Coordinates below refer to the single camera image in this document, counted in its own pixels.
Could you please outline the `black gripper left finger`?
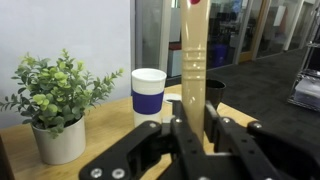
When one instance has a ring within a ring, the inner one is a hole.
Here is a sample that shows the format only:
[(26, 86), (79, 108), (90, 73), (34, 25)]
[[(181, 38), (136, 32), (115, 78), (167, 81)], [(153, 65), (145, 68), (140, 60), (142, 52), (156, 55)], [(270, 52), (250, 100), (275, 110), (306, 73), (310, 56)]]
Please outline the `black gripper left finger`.
[(137, 180), (164, 154), (172, 163), (159, 180), (212, 180), (213, 172), (198, 137), (192, 132), (181, 101), (174, 101), (169, 123), (147, 121), (87, 163), (80, 180)]

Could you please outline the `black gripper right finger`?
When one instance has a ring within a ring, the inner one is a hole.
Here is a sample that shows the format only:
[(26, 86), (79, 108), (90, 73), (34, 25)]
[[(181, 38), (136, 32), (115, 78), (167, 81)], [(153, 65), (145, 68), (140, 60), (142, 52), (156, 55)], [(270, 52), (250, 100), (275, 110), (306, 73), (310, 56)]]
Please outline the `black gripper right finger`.
[(259, 121), (244, 127), (205, 103), (205, 133), (215, 153), (238, 157), (253, 180), (320, 180), (320, 147)]

